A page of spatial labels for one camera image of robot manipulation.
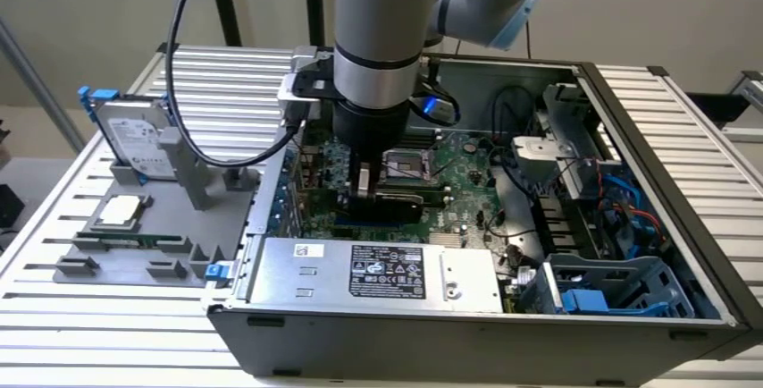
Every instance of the green circuit board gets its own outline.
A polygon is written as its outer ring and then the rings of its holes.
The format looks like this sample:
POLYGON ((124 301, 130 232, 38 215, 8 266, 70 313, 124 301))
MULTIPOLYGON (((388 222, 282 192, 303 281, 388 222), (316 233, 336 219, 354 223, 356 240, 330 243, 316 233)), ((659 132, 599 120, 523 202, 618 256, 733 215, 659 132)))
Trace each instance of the green circuit board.
POLYGON ((350 148, 320 128, 308 127, 303 143, 302 149, 310 156, 302 157, 300 161, 312 164, 299 193, 304 238, 427 243, 431 234, 459 233, 466 226, 466 236, 474 237, 471 241, 483 246, 485 232, 478 229, 478 213, 482 211, 487 221, 499 210, 495 184, 490 183, 489 158, 494 146, 487 134, 446 132, 430 149, 399 151, 403 155, 426 153, 428 178, 416 179, 406 175, 392 178, 383 173, 383 183, 403 190, 408 186, 423 185, 432 191, 420 191, 422 195, 447 199, 443 207, 424 208, 418 223, 399 225, 360 225, 343 221, 343 211, 336 202, 348 189, 350 148))

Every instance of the connector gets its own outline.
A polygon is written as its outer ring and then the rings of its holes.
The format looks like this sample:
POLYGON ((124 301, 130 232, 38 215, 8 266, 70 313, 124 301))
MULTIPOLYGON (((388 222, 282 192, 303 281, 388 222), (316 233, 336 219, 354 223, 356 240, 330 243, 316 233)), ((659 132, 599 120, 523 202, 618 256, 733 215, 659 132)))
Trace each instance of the connector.
POLYGON ((302 122, 308 119, 310 102, 290 100, 286 104, 284 127, 290 133, 298 133, 302 122))

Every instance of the power supply label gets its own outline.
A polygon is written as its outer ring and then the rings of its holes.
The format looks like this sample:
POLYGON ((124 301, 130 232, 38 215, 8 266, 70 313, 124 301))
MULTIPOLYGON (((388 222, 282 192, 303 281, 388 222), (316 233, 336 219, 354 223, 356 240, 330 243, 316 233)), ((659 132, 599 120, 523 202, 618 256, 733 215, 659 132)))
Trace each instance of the power supply label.
POLYGON ((150 178, 174 178, 175 170, 167 153, 159 148, 159 132, 154 124, 130 118, 110 118, 119 148, 132 169, 150 178))
POLYGON ((350 293, 380 299, 426 299, 422 248, 354 245, 350 293))

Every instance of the floor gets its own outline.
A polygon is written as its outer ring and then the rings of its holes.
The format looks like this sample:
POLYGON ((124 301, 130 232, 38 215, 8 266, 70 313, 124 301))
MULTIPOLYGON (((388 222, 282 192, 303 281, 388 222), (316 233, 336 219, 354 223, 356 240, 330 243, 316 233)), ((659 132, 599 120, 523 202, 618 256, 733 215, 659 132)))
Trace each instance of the floor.
POLYGON ((16 237, 12 232, 20 231, 27 224, 72 161, 71 158, 14 157, 0 169, 0 184, 8 184, 24 202, 24 209, 14 226, 7 229, 7 234, 0 234, 0 250, 7 249, 16 237))

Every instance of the white wall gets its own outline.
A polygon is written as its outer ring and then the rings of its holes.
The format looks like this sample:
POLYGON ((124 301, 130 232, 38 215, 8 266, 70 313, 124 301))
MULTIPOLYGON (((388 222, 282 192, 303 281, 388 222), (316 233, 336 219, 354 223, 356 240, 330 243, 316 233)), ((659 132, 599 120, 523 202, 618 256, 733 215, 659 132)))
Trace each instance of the white wall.
MULTIPOLYGON (((175 0, 0 0, 0 15, 46 80, 67 106, 76 89, 127 89, 167 38, 175 0)), ((247 45, 291 47, 307 43, 304 0, 236 0, 247 45)), ((215 0, 188 0, 182 43, 223 45, 215 0)), ((0 55, 0 105, 35 105, 0 55)))
MULTIPOLYGON (((66 105, 76 106, 83 84, 130 86, 166 38, 174 2, 0 0, 0 14, 66 105)), ((244 44, 307 43, 304 0, 236 0, 236 7, 244 44)), ((685 88, 722 91, 738 71, 763 70, 762 12, 763 0, 542 0, 531 21, 534 57, 659 64, 685 88)), ((180 40, 223 44, 214 0, 190 0, 180 40)), ((462 53, 505 55, 469 44, 462 53)), ((510 55, 525 56, 523 40, 510 55)), ((36 104, 2 58, 0 89, 0 104, 36 104)))

